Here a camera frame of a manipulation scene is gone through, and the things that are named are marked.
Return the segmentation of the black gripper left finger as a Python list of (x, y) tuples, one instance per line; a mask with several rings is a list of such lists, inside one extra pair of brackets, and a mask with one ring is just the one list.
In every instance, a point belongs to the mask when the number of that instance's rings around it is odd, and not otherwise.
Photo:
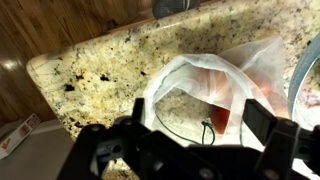
[(137, 98), (134, 103), (132, 119), (136, 122), (143, 123), (144, 122), (144, 105), (145, 100), (143, 98)]

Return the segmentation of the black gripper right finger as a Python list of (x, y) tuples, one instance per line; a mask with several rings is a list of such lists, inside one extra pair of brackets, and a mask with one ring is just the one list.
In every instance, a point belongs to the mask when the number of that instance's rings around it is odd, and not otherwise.
[(277, 118), (255, 99), (246, 100), (242, 118), (262, 145), (266, 144), (277, 124)]

